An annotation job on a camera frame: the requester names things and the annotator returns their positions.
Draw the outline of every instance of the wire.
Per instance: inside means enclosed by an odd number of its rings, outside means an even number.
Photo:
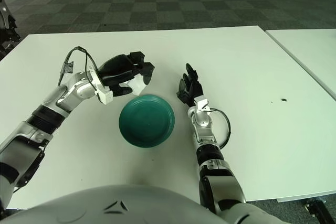
[[[201,109],[203,110],[205,107],[207,107],[209,105],[209,101],[206,105],[204,105]]]
[[[19,191],[22,187],[19,187],[17,189],[14,190],[13,194],[16,193],[17,191]]]
[[[58,80],[58,84],[57,84],[57,86],[60,86],[61,85],[61,82],[62,82],[62,79],[63,79],[63,77],[64,77],[64,65],[65,64],[67,64],[68,62],[69,62],[69,59],[70,59],[70,57],[71,57],[71,54],[74,52],[74,51],[76,51],[76,50],[78,50],[78,51],[81,51],[81,52],[83,52],[84,54],[85,54],[85,76],[86,76],[86,78],[88,79],[88,81],[89,81],[89,83],[91,84],[91,86],[94,88],[94,90],[96,91],[97,89],[94,87],[94,85],[92,84],[92,82],[91,82],[91,80],[89,79],[89,77],[88,77],[88,58],[91,60],[91,62],[92,62],[92,65],[93,65],[93,68],[94,68],[94,70],[96,71],[96,73],[98,73],[98,68],[97,68],[97,65],[96,65],[96,63],[95,63],[95,61],[93,60],[93,58],[91,57],[91,55],[84,49],[84,48],[82,48],[82,47],[80,47],[80,46],[78,46],[78,47],[75,47],[75,48],[73,48],[73,49],[71,49],[69,52],[68,52],[68,54],[67,54],[67,56],[66,56],[66,58],[65,58],[65,60],[64,60],[64,62],[63,62],[63,65],[62,65],[62,69],[61,69],[61,73],[60,73],[60,75],[59,75],[59,80]]]
[[[227,143],[229,142],[230,136],[231,136],[231,124],[230,124],[230,120],[229,117],[221,110],[219,109],[215,109],[215,108],[210,108],[210,110],[205,111],[205,112],[219,112],[220,114],[222,114],[222,116],[225,118],[226,122],[227,122],[227,128],[228,128],[228,132],[226,135],[226,139],[224,140],[224,142],[219,146],[220,149],[223,149],[225,147],[225,145],[227,145]]]

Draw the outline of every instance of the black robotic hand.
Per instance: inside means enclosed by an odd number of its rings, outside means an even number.
[[[188,75],[183,74],[183,79],[180,80],[179,91],[177,97],[189,107],[195,106],[194,99],[203,95],[202,85],[198,82],[198,75],[189,63],[186,64]]]
[[[143,76],[144,84],[149,84],[154,66],[150,62],[144,62],[144,57],[142,52],[118,55],[106,61],[98,69],[102,84],[113,91],[114,97],[131,93],[132,88],[121,87],[119,84],[133,79],[137,74]]]

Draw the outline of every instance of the white tabletop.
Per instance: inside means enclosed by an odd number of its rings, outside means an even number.
[[[336,29],[267,33],[336,100]]]
[[[224,110],[232,135],[223,150],[247,200],[336,190],[336,103],[259,27],[29,35],[0,62],[0,139],[56,86],[70,49],[81,45],[101,65],[142,51],[155,65],[144,93],[170,103],[175,128],[149,149],[126,142],[118,127],[133,95],[104,106],[83,102],[46,149],[46,157],[10,207],[30,207],[108,184],[146,184],[199,201],[197,162],[187,106],[176,97],[185,63],[197,71],[210,105]],[[75,72],[84,57],[74,54]],[[215,119],[217,138],[225,123]]]

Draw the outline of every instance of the robotic hand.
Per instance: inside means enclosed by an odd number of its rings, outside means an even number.
[[[67,61],[74,50],[84,52],[92,60],[85,49],[74,48],[62,67],[58,87],[0,145],[0,205],[3,209],[8,206],[14,188],[21,188],[30,181],[54,131],[82,101],[96,95],[100,102],[108,104],[113,97],[131,92],[139,95],[151,81],[154,66],[144,62],[142,52],[132,52],[108,60],[99,69],[92,61],[89,71],[75,73],[61,84],[63,75],[72,72],[73,62]]]

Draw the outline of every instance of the robot forearm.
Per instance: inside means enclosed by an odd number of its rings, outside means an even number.
[[[44,158],[43,149],[53,138],[70,112],[83,100],[94,96],[94,89],[84,77],[75,74],[58,86],[44,102],[22,122],[0,146],[0,199],[4,208],[14,187],[25,186]]]
[[[177,97],[190,107],[188,116],[194,130],[194,146],[199,164],[201,205],[227,223],[285,223],[246,203],[243,190],[221,152],[231,134],[230,122],[225,113],[219,111],[228,123],[227,139],[219,145],[212,132],[210,117],[211,112],[218,110],[208,106],[209,101],[203,95],[197,72],[189,64],[186,69],[188,75],[183,75]]]

